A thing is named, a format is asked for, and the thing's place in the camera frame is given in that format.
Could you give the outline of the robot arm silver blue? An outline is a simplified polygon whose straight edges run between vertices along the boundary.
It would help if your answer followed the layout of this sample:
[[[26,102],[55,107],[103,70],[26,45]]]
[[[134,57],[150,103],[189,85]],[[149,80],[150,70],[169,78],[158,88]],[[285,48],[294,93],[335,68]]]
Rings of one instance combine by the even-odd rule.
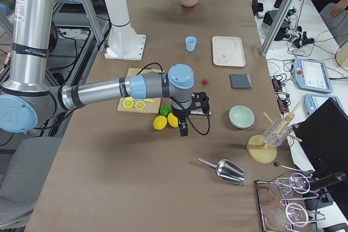
[[[193,92],[194,73],[185,64],[167,72],[139,73],[98,83],[48,87],[45,84],[53,7],[58,2],[84,0],[16,0],[9,78],[1,85],[1,128],[10,133],[34,129],[55,115],[111,99],[169,98],[186,136],[189,115],[201,109],[209,115],[209,99]]]

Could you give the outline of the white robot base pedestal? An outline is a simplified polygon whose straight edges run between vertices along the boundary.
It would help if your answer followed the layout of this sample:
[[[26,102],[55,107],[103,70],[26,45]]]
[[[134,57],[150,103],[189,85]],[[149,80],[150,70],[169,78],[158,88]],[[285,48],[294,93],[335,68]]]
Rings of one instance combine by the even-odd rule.
[[[132,28],[126,0],[104,1],[111,23],[105,58],[141,60],[146,36],[137,34]]]

